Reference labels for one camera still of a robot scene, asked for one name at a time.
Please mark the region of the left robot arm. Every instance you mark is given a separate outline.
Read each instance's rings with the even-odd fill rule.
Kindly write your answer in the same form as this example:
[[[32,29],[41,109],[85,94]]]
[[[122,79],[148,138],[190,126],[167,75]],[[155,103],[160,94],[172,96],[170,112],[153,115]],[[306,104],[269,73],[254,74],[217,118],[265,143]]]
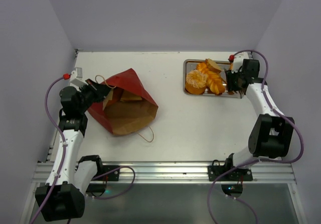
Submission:
[[[36,214],[42,214],[47,222],[82,217],[90,181],[103,177],[98,155],[84,156],[79,163],[77,156],[87,128],[86,111],[93,103],[104,101],[111,90],[111,86],[87,79],[78,88],[67,86],[59,93],[62,108],[59,122],[54,123],[60,134],[58,152],[45,185],[35,193]]]

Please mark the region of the triangular fake sandwich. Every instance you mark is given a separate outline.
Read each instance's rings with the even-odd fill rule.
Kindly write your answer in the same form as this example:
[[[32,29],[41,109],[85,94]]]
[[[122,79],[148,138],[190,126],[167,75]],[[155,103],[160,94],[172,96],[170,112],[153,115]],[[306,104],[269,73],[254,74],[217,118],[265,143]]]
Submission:
[[[132,101],[141,101],[141,100],[142,100],[141,96],[136,95],[136,94],[126,91],[126,90],[123,91],[121,98],[120,98],[120,101],[122,101],[122,102],[132,102]]]

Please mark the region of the brown fake bread slice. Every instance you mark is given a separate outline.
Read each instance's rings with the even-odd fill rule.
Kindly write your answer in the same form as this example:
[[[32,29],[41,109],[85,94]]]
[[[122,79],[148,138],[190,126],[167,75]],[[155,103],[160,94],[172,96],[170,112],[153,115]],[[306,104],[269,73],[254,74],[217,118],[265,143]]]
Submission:
[[[220,66],[212,59],[209,59],[209,58],[205,59],[205,64],[207,68],[212,72],[219,74],[222,71]]]

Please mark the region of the braided fake bread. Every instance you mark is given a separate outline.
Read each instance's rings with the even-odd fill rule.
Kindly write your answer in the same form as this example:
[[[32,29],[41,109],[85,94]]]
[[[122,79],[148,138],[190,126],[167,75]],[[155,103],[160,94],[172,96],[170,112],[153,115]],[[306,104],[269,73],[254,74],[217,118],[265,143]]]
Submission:
[[[196,69],[207,77],[207,87],[215,95],[221,95],[225,92],[222,78],[218,73],[211,71],[205,62],[201,62],[196,66]]]

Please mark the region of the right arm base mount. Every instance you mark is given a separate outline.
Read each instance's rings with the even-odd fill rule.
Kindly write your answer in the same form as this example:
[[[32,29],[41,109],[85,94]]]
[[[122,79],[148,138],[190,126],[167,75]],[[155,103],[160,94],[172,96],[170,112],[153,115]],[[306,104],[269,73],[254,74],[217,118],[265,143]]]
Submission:
[[[252,171],[250,169],[233,169],[232,156],[225,159],[224,163],[219,160],[213,160],[212,164],[207,167],[209,181],[214,181],[221,176],[218,181],[235,182],[234,184],[221,184],[222,191],[225,195],[238,198],[243,193],[243,182],[253,181]]]

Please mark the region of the round crumble fake bread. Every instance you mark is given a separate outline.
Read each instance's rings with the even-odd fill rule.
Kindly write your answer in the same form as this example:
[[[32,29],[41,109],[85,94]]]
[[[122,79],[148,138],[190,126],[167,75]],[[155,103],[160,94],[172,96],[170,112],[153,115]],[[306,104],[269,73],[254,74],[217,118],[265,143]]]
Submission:
[[[207,76],[199,70],[192,70],[186,75],[185,89],[190,94],[200,95],[207,87]]]

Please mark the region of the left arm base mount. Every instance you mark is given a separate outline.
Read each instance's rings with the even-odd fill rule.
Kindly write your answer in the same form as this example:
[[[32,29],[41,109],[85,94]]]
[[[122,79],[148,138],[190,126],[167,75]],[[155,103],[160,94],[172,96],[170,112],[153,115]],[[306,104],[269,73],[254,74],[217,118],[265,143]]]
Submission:
[[[82,174],[80,174],[79,180],[78,180],[78,184],[80,186],[80,192],[84,195],[87,196],[87,187],[90,184],[90,181],[92,179],[99,179],[101,177],[104,177],[104,180],[106,179],[105,176],[107,176],[108,174],[114,172],[114,171],[118,171],[119,168],[117,167],[116,169],[110,170],[109,172],[105,172],[105,173],[101,173],[98,174],[98,176],[95,177],[95,175],[97,174],[97,166],[95,163],[90,162],[87,163],[85,162],[84,167],[81,167],[81,171],[83,172]],[[113,199],[116,198],[118,196],[122,195],[122,193],[118,193],[114,196],[107,196],[107,197],[101,197],[101,196],[96,196],[93,193],[90,192],[89,197],[92,199],[100,199],[100,200],[107,200],[107,199]]]

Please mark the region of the red paper bag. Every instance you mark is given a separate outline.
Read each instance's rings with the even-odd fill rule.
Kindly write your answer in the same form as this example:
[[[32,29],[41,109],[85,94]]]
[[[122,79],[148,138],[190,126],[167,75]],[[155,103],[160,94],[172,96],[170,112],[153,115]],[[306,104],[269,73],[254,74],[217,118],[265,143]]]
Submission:
[[[101,84],[111,86],[113,90],[107,98],[93,103],[88,109],[90,115],[106,130],[116,136],[123,136],[149,127],[155,119],[158,105],[145,90],[137,73],[132,69],[118,73]],[[129,91],[142,97],[141,101],[120,101],[123,91]]]

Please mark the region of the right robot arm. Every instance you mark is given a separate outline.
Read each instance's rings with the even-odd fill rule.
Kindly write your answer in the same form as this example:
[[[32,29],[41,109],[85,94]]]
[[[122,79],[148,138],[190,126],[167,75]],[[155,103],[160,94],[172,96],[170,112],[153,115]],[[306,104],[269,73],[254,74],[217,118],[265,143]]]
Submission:
[[[248,138],[248,146],[232,153],[224,163],[223,173],[229,180],[241,175],[241,169],[249,169],[255,160],[276,160],[288,154],[293,126],[285,120],[275,106],[267,83],[259,77],[258,60],[235,57],[232,67],[225,72],[229,91],[240,91],[252,103],[257,120]]]

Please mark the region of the aluminium mounting rail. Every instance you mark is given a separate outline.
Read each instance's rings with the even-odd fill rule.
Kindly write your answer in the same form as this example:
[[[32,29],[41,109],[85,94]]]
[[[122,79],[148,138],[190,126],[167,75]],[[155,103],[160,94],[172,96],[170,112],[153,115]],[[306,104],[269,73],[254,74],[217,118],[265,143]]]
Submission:
[[[209,162],[103,162],[104,165],[130,166],[137,184],[210,184]],[[257,163],[251,167],[249,184],[296,183],[290,164]]]

